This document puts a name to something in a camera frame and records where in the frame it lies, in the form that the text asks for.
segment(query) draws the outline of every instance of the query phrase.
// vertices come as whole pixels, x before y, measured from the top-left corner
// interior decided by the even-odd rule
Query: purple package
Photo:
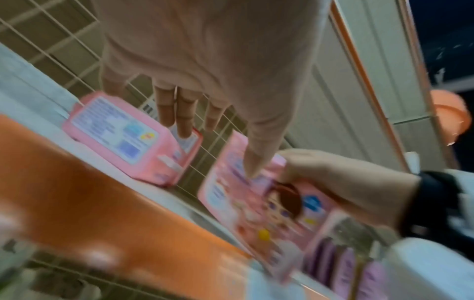
[[[286,161],[275,155],[247,179],[247,137],[233,132],[198,192],[199,200],[277,280],[302,263],[309,244],[326,228],[335,202],[306,181],[275,181]]]

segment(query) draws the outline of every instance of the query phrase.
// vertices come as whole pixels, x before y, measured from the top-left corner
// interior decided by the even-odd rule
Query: wet wipes package
[[[286,163],[279,155],[258,177],[247,179],[242,164],[246,146],[247,137],[234,131],[198,198],[271,275],[284,281],[336,206],[306,181],[276,182]]]
[[[176,184],[202,142],[196,129],[182,139],[176,125],[168,129],[118,97],[95,92],[81,103],[63,130],[135,179]]]

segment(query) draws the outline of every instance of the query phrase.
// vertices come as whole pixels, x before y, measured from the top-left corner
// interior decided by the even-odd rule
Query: black sleeve
[[[423,172],[421,182],[400,223],[403,237],[417,237],[443,244],[474,261],[474,239],[450,227],[449,212],[459,210],[461,193],[453,176]]]

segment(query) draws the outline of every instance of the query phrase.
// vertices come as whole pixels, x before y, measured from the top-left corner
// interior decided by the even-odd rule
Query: pink package
[[[255,179],[242,159],[247,137],[233,132],[198,192],[199,200],[277,280],[302,263],[335,203],[306,181],[274,181],[286,161],[275,155]]]
[[[95,92],[81,102],[63,130],[132,178],[174,185],[202,143],[196,129],[181,139],[176,125],[170,130],[118,97]]]

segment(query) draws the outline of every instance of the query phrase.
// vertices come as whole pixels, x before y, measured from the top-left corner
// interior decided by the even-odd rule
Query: hand
[[[279,154],[287,160],[279,181],[305,178],[370,225],[397,228],[420,182],[413,174],[316,150],[289,149]]]
[[[119,95],[133,75],[150,76],[160,121],[176,121],[181,137],[203,93],[206,130],[234,105],[248,122],[244,168],[254,177],[296,113],[330,3],[94,0],[106,36],[103,90]]]

